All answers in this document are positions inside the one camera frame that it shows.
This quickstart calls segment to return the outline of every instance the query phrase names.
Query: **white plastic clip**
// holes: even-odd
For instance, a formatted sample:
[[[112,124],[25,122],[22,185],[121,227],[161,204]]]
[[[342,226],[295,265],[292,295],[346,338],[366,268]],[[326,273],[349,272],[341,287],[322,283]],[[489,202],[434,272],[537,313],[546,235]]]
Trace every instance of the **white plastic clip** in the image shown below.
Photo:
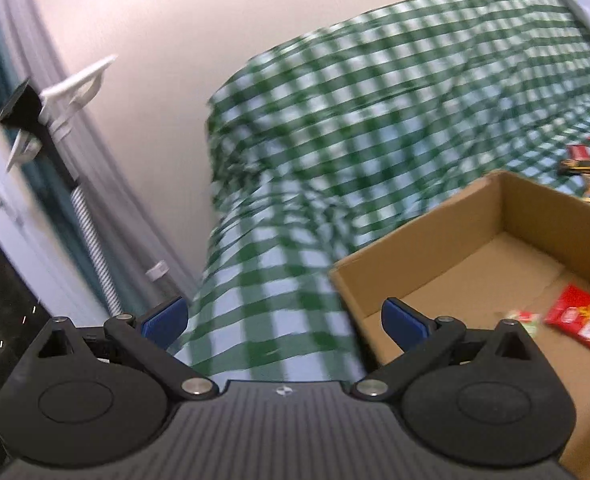
[[[50,119],[49,105],[58,99],[69,99],[66,110],[50,123],[50,134],[53,136],[55,142],[58,142],[70,132],[68,120],[97,95],[99,88],[102,86],[104,71],[116,59],[117,56],[105,57],[97,63],[93,63],[85,69],[80,70],[75,75],[64,79],[62,82],[46,88],[40,93],[40,121],[43,124],[48,124]],[[13,166],[20,166],[26,162],[30,162],[35,158],[40,149],[41,143],[37,139],[30,138],[29,134],[20,130],[12,145],[11,154],[6,164],[6,171],[10,171]]]
[[[165,260],[159,260],[154,267],[146,271],[146,276],[151,282],[156,282],[159,278],[164,276],[170,269]]]

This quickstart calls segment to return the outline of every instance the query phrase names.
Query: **open cardboard box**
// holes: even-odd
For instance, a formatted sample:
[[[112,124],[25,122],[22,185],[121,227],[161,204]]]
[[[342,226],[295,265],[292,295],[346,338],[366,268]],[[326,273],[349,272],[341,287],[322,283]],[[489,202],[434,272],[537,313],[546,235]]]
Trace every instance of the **open cardboard box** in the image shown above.
[[[590,292],[590,205],[492,172],[339,261],[331,279],[385,364],[401,354],[381,326],[390,296],[428,317],[494,328],[514,309],[545,314],[569,283]],[[535,342],[577,408],[562,464],[590,480],[590,350],[543,324]]]

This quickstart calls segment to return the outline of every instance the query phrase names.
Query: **green and white checkered cloth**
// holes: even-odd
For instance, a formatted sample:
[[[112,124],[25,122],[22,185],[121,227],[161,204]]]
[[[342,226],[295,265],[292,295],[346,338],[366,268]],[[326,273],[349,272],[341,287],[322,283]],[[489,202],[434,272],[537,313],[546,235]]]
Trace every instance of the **green and white checkered cloth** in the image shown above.
[[[581,195],[555,167],[590,134],[590,32],[560,0],[409,0],[256,56],[210,104],[220,222],[177,357],[355,380],[332,263],[495,168]]]

